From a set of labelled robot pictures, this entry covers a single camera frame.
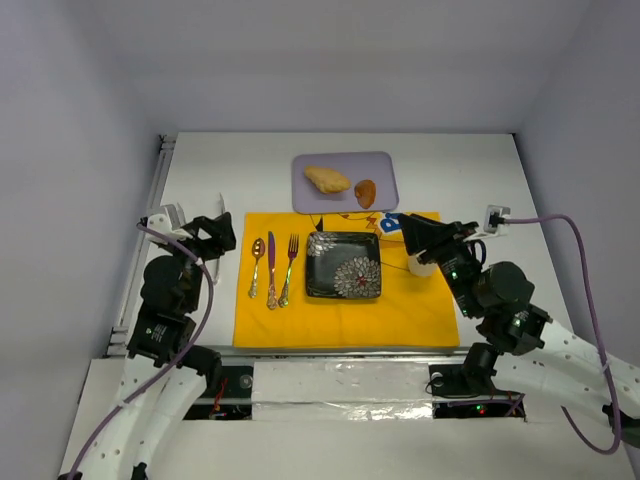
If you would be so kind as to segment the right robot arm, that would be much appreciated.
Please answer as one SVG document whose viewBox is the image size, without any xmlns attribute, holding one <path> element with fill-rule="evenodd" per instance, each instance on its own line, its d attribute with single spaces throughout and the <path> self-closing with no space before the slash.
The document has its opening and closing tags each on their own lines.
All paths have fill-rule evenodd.
<svg viewBox="0 0 640 480">
<path fill-rule="evenodd" d="M 510 261 L 482 266 L 469 245 L 477 223 L 398 217 L 407 253 L 435 265 L 464 317 L 479 320 L 457 375 L 473 394 L 540 392 L 563 411 L 579 410 L 611 428 L 615 443 L 639 445 L 639 369 L 589 343 L 531 299 L 535 287 Z"/>
</svg>

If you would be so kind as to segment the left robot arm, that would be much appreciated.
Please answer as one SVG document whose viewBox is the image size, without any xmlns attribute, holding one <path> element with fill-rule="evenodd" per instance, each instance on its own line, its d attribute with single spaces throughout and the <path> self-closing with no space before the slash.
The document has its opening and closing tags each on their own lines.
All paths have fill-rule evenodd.
<svg viewBox="0 0 640 480">
<path fill-rule="evenodd" d="M 221 356 L 197 345 L 205 322 L 191 315 L 215 280 L 207 264 L 236 247 L 232 216 L 186 221 L 177 204 L 142 218 L 138 229 L 164 250 L 143 271 L 142 304 L 110 411 L 80 448 L 65 479 L 149 479 L 178 424 L 206 390 L 218 387 Z"/>
</svg>

